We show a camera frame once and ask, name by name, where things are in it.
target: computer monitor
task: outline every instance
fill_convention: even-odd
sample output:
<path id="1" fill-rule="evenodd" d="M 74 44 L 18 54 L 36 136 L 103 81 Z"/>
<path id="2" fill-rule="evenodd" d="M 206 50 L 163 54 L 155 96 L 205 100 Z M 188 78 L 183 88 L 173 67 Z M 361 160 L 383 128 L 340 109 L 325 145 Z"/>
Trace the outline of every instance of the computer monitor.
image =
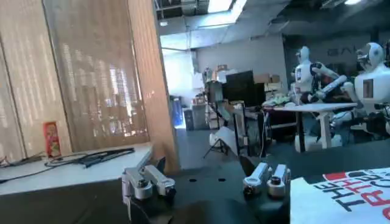
<path id="1" fill-rule="evenodd" d="M 255 107 L 265 101 L 264 83 L 255 84 L 252 71 L 226 76 L 223 86 L 224 98 L 229 101 L 242 100 L 246 107 Z"/>

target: vertical blind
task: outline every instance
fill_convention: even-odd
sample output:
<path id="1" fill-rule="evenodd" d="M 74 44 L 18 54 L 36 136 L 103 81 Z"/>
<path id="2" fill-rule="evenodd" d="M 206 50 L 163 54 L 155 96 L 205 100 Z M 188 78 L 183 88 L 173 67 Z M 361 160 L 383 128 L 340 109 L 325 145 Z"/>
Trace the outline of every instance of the vertical blind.
<path id="1" fill-rule="evenodd" d="M 75 151 L 146 142 L 126 0 L 44 1 Z"/>
<path id="2" fill-rule="evenodd" d="M 49 121 L 57 122 L 62 151 L 70 152 L 69 131 L 41 0 L 1 0 L 0 33 L 27 155 L 44 151 L 43 123 Z M 7 121 L 15 123 L 11 115 L 7 115 Z M 18 140 L 9 138 L 9 141 L 14 143 L 7 146 L 7 151 L 16 154 L 20 147 Z"/>
<path id="3" fill-rule="evenodd" d="M 0 42 L 0 161 L 23 158 L 24 148 L 17 123 L 15 105 L 9 86 L 9 77 Z"/>

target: white desk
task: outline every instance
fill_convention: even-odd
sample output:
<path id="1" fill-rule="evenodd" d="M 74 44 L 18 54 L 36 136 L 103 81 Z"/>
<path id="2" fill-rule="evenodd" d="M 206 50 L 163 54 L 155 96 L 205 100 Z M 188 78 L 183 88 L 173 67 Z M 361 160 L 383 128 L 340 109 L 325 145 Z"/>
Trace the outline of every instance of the white desk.
<path id="1" fill-rule="evenodd" d="M 274 110 L 277 111 L 292 111 L 292 112 L 317 112 L 320 115 L 317 117 L 317 119 L 320 120 L 321 124 L 321 139 L 322 139 L 322 148 L 327 149 L 332 146 L 332 138 L 330 136 L 330 129 L 329 129 L 329 112 L 332 112 L 334 110 L 348 108 L 348 107 L 356 107 L 357 103 L 312 103 L 312 104 L 306 104 L 301 106 L 295 106 L 295 107 L 275 107 Z M 302 144 L 300 137 L 300 148 L 304 149 L 305 147 Z"/>
<path id="2" fill-rule="evenodd" d="M 152 143 L 128 145 L 126 147 L 109 148 L 125 149 L 134 148 L 134 152 L 119 156 L 103 163 L 93 165 L 85 169 L 82 165 L 69 164 L 31 177 L 12 180 L 0 184 L 0 196 L 14 193 L 39 191 L 57 187 L 72 186 L 78 184 L 95 183 L 119 179 L 125 168 L 141 168 L 150 159 Z M 18 167 L 0 169 L 0 180 L 26 175 L 45 170 L 44 161 L 26 164 Z"/>

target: wooden wall panel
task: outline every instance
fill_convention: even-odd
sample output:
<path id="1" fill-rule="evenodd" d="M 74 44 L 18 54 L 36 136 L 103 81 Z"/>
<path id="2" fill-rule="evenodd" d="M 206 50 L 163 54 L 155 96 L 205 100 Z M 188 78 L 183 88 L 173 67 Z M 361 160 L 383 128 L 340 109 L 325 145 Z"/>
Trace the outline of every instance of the wooden wall panel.
<path id="1" fill-rule="evenodd" d="M 167 169 L 176 170 L 180 166 L 153 1 L 127 2 L 149 136 L 155 156 L 166 156 Z"/>

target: white wall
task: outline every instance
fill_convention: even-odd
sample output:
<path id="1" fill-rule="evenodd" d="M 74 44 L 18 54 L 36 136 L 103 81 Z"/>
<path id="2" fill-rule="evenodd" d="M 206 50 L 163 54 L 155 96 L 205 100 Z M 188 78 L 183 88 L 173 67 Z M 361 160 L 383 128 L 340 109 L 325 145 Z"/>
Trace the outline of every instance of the white wall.
<path id="1" fill-rule="evenodd" d="M 170 95 L 183 97 L 189 106 L 200 91 L 193 89 L 194 67 L 191 52 L 164 54 L 164 66 Z"/>
<path id="2" fill-rule="evenodd" d="M 206 67 L 215 69 L 227 65 L 238 72 L 253 70 L 254 75 L 275 74 L 287 91 L 286 63 L 281 35 L 263 37 L 252 41 L 237 41 L 197 50 L 200 72 Z"/>

